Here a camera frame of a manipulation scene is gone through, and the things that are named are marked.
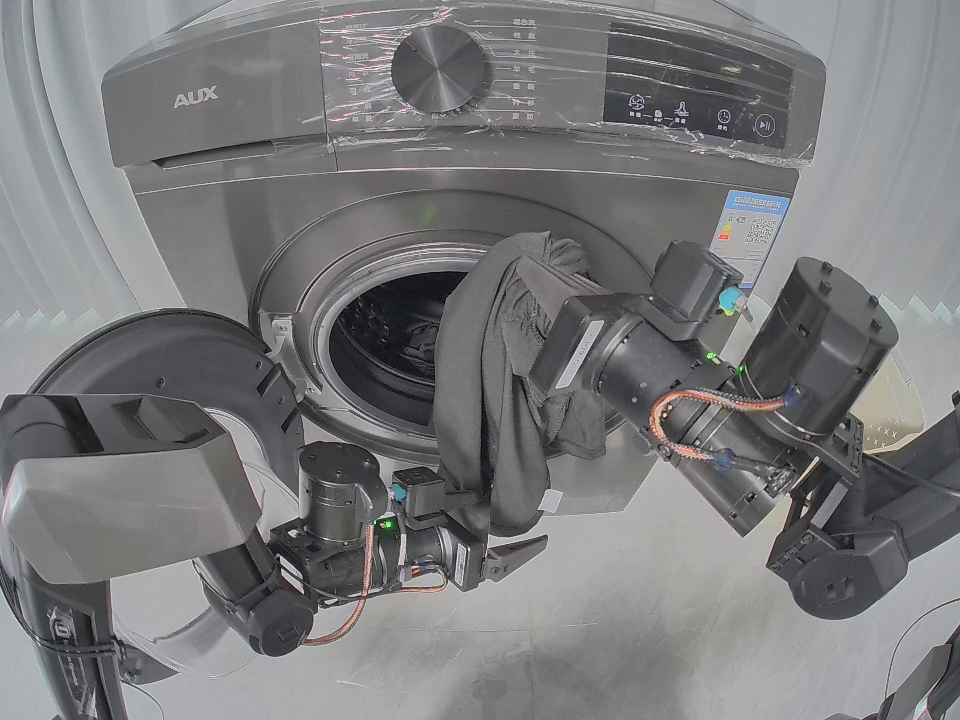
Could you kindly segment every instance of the qr code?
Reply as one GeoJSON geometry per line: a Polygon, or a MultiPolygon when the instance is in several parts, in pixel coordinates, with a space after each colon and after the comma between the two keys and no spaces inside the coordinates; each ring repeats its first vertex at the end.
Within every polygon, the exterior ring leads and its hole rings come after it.
{"type": "Polygon", "coordinates": [[[748,243],[766,244],[774,239],[774,233],[777,231],[777,222],[775,219],[753,219],[750,222],[750,230],[747,232],[748,243]]]}

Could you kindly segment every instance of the black cloth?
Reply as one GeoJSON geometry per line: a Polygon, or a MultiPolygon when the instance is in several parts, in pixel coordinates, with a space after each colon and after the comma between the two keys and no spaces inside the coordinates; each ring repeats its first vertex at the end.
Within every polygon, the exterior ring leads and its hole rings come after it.
{"type": "Polygon", "coordinates": [[[436,344],[433,422],[442,474],[490,494],[490,533],[518,536],[540,519],[550,485],[545,448],[595,459],[606,452],[603,400],[590,391],[546,397],[529,381],[549,322],[517,274],[531,257],[567,275],[589,264],[548,232],[492,247],[450,294],[436,344]]]}

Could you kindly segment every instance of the aux logo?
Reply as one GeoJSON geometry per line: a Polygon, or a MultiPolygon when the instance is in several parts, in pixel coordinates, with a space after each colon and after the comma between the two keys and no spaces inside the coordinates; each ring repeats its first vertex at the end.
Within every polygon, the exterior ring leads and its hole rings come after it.
{"type": "Polygon", "coordinates": [[[203,102],[210,101],[210,99],[220,98],[216,94],[217,86],[211,85],[209,88],[201,88],[196,93],[190,91],[187,94],[181,93],[176,97],[174,102],[174,109],[177,107],[189,107],[192,104],[202,104],[203,102]]]}

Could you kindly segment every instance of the silver knob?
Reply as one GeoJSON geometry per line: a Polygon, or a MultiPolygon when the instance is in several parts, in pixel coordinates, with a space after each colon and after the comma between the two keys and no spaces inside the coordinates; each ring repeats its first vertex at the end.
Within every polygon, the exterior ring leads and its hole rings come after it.
{"type": "Polygon", "coordinates": [[[425,113],[452,113],[483,86],[487,60],[465,31],[438,24],[413,32],[393,54],[390,77],[404,101],[425,113]]]}

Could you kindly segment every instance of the blue connector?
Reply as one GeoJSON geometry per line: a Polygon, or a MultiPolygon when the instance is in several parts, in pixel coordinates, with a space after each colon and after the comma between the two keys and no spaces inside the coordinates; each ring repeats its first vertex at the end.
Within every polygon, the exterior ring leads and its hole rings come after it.
{"type": "Polygon", "coordinates": [[[718,473],[728,473],[735,461],[737,461],[737,454],[730,448],[724,448],[714,454],[713,468],[718,473]]]}
{"type": "Polygon", "coordinates": [[[791,381],[790,386],[783,393],[783,407],[790,408],[804,399],[804,391],[798,386],[796,381],[791,381]]]}
{"type": "Polygon", "coordinates": [[[726,317],[734,317],[747,308],[747,296],[736,285],[730,286],[720,294],[717,306],[723,310],[726,317]]]}

